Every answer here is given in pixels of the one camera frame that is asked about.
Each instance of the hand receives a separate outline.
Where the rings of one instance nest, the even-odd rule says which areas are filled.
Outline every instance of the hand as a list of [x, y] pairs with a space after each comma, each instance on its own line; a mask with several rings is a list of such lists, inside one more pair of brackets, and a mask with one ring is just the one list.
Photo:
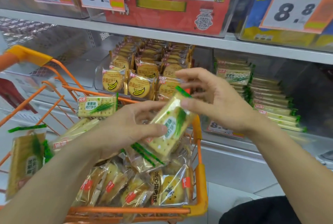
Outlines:
[[165, 135], [168, 129], [164, 125], [142, 124], [143, 120], [152, 120], [152, 110], [160, 110], [164, 105], [164, 102], [150, 100], [125, 105], [84, 133], [85, 141], [92, 149], [100, 151], [100, 159], [107, 159], [143, 138]]
[[[181, 84], [184, 89], [201, 87], [205, 90], [194, 94], [192, 99], [182, 100], [181, 106], [185, 109], [204, 114], [219, 125], [243, 134], [252, 130], [257, 119], [262, 117], [227, 81], [203, 68], [179, 70], [176, 76], [189, 81]], [[197, 100], [196, 97], [203, 97], [207, 102]]]

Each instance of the white shelf edge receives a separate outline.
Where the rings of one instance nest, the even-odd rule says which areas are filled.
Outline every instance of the white shelf edge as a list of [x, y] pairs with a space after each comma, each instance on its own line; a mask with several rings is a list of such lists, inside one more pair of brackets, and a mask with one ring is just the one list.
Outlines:
[[109, 32], [119, 35], [130, 35], [173, 42], [183, 42], [186, 44], [194, 44], [215, 49], [227, 49], [279, 58], [289, 58], [308, 62], [333, 64], [333, 54], [329, 52], [244, 42], [237, 40], [232, 33], [228, 33], [225, 38], [206, 37], [186, 33], [162, 31], [157, 29], [131, 27], [120, 24], [100, 23], [92, 21], [89, 18], [72, 19], [6, 9], [0, 9], [0, 16], [14, 19], [39, 21], [43, 23], [57, 24], [73, 28], [83, 28], [100, 32]]

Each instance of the person's right hand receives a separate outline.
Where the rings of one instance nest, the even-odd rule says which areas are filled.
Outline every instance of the person's right hand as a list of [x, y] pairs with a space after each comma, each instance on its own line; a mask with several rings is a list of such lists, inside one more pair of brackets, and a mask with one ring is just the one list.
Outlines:
[[[182, 88], [201, 87], [204, 90], [203, 93], [194, 94], [194, 98], [183, 99], [181, 106], [197, 114], [204, 114], [227, 129], [246, 134], [264, 117], [254, 111], [226, 80], [203, 68], [179, 70], [176, 76], [188, 81], [181, 84]], [[204, 97], [208, 103], [195, 97]]]

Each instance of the orange shopping basket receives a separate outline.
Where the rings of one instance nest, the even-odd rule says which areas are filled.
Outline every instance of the orange shopping basket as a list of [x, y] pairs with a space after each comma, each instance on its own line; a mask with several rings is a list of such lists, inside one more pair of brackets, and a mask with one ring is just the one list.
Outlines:
[[[56, 74], [56, 79], [58, 79], [62, 83], [62, 87], [67, 89], [70, 95], [73, 97], [75, 101], [77, 101], [78, 93], [83, 93], [86, 96], [89, 95], [99, 95], [99, 96], [107, 96], [103, 93], [91, 92], [85, 90], [82, 85], [74, 78], [74, 76], [66, 69], [66, 67], [56, 59], [53, 59], [51, 56], [36, 52], [34, 50], [28, 49], [26, 47], [15, 45], [8, 49], [3, 55], [0, 56], [0, 71], [6, 70], [6, 68], [14, 65], [19, 62], [31, 62], [40, 67], [46, 67], [49, 70], [52, 70]], [[64, 78], [58, 73], [58, 71], [47, 65], [48, 62], [56, 63], [62, 70], [69, 75], [71, 79], [77, 84], [78, 88], [71, 87], [64, 80]], [[37, 125], [43, 123], [43, 120], [46, 116], [51, 115], [58, 121], [62, 126], [66, 128], [64, 124], [62, 124], [51, 112], [57, 106], [64, 112], [69, 118], [68, 114], [59, 106], [59, 103], [63, 101], [73, 113], [75, 113], [75, 109], [64, 99], [64, 95], [61, 95], [55, 86], [49, 81], [42, 81], [43, 85], [27, 100], [25, 100], [22, 104], [20, 104], [12, 113], [6, 116], [2, 121], [0, 121], [0, 127], [5, 124], [10, 118], [12, 118], [17, 112], [22, 110], [33, 98], [35, 98], [40, 92], [44, 89], [52, 89], [59, 95], [59, 99], [55, 102], [55, 104], [47, 111], [45, 115], [37, 122]], [[138, 101], [125, 99], [119, 97], [119, 100], [123, 104], [135, 103]], [[198, 158], [198, 165], [195, 168], [195, 187], [196, 187], [196, 198], [194, 199], [196, 205], [188, 205], [178, 208], [121, 208], [121, 207], [72, 207], [70, 208], [68, 215], [65, 219], [65, 222], [85, 222], [85, 223], [120, 223], [122, 217], [110, 217], [113, 214], [124, 214], [124, 213], [136, 213], [138, 214], [137, 218], [134, 222], [147, 222], [147, 221], [168, 221], [169, 223], [176, 223], [177, 221], [182, 221], [185, 217], [192, 216], [200, 216], [206, 213], [208, 208], [208, 196], [207, 196], [207, 188], [206, 188], [206, 175], [204, 165], [202, 163], [201, 157], [201, 148], [200, 148], [200, 140], [202, 138], [200, 120], [197, 116], [193, 121], [193, 134], [191, 136], [192, 143], [197, 146], [197, 154], [195, 158]], [[1, 161], [0, 166], [10, 157], [10, 153], [8, 153]]]

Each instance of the banana illustration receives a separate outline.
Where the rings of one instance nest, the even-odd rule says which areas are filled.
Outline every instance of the banana illustration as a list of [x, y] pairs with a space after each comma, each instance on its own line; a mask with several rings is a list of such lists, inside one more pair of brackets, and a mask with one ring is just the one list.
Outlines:
[[113, 84], [109, 84], [108, 90], [113, 90], [117, 87], [118, 81], [116, 80]]
[[146, 77], [149, 77], [149, 78], [153, 78], [153, 77], [155, 77], [155, 73], [153, 73], [153, 74], [151, 74], [151, 75], [147, 75], [147, 74], [145, 74], [145, 76], [146, 76]]
[[136, 96], [141, 95], [141, 94], [144, 93], [145, 90], [146, 90], [145, 87], [143, 89], [141, 89], [141, 90], [137, 90], [137, 89], [134, 88], [133, 95], [136, 95]]

